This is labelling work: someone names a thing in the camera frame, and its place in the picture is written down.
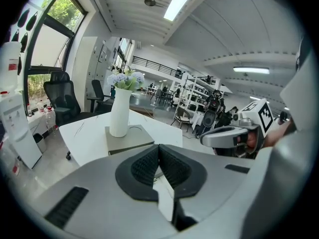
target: white cube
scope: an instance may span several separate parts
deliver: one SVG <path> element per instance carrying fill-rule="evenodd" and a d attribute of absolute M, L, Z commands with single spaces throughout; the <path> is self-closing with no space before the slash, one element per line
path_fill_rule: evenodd
<path fill-rule="evenodd" d="M 264 137 L 270 131 L 274 122 L 273 114 L 266 99 L 251 102 L 239 113 L 242 114 L 242 118 L 250 118 L 254 124 L 260 125 Z"/>

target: bouquet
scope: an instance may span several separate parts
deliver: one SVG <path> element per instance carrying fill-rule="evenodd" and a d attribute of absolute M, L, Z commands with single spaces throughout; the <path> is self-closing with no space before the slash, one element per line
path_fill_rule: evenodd
<path fill-rule="evenodd" d="M 118 70 L 113 71 L 108 77 L 108 84 L 113 85 L 119 89 L 135 91 L 139 89 L 144 82 L 144 75 L 140 72 L 135 72 L 127 66 L 124 73 Z"/>

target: window frame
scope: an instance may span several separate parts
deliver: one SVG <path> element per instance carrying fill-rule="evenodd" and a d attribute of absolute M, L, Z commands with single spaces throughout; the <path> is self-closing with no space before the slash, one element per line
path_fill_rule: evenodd
<path fill-rule="evenodd" d="M 34 31 L 32 37 L 30 39 L 29 45 L 27 47 L 27 54 L 25 57 L 24 62 L 24 71 L 23 71 L 23 100 L 24 100 L 24 107 L 27 109 L 27 104 L 29 104 L 29 95 L 28 95 L 28 76 L 29 75 L 37 75 L 37 74 L 50 74 L 51 72 L 65 72 L 67 60 L 69 57 L 69 53 L 74 41 L 74 38 L 79 30 L 85 16 L 87 15 L 87 11 L 82 7 L 78 0 L 71 0 L 73 4 L 77 7 L 77 9 L 83 14 L 82 20 L 79 23 L 78 27 L 76 28 L 75 32 L 64 26 L 62 23 L 58 22 L 56 19 L 48 15 L 51 7 L 57 0 L 51 0 L 51 2 L 47 5 L 44 9 L 43 14 L 41 15 L 40 19 L 38 20 L 37 25 L 34 27 Z M 36 41 L 38 39 L 39 33 L 43 25 L 46 25 L 55 31 L 65 35 L 68 37 L 67 45 L 65 48 L 65 52 L 63 55 L 61 67 L 54 67 L 54 66 L 32 66 L 32 56 L 35 48 Z"/>

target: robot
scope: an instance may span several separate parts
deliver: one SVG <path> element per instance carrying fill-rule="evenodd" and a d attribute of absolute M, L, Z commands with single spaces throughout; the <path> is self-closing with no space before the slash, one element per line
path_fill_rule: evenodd
<path fill-rule="evenodd" d="M 258 152 L 254 160 L 143 146 L 82 166 L 45 191 L 35 210 L 24 210 L 56 238 L 260 237 L 291 208 L 315 163 L 316 68 L 310 50 L 281 92 L 296 130 L 274 147 L 262 148 L 273 122 L 266 100 L 245 107 L 232 125 L 201 136 L 206 146 L 238 148 L 239 157 Z M 237 141 L 250 131 L 258 136 L 254 149 Z M 158 168 L 174 190 L 171 221 L 159 212 L 152 189 Z"/>

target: white vase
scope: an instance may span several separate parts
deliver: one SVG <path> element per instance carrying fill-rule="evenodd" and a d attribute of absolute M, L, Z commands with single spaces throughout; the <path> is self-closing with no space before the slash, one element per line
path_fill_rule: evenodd
<path fill-rule="evenodd" d="M 128 132 L 131 93 L 130 90 L 115 88 L 110 124 L 110 134 L 114 137 L 123 137 Z"/>

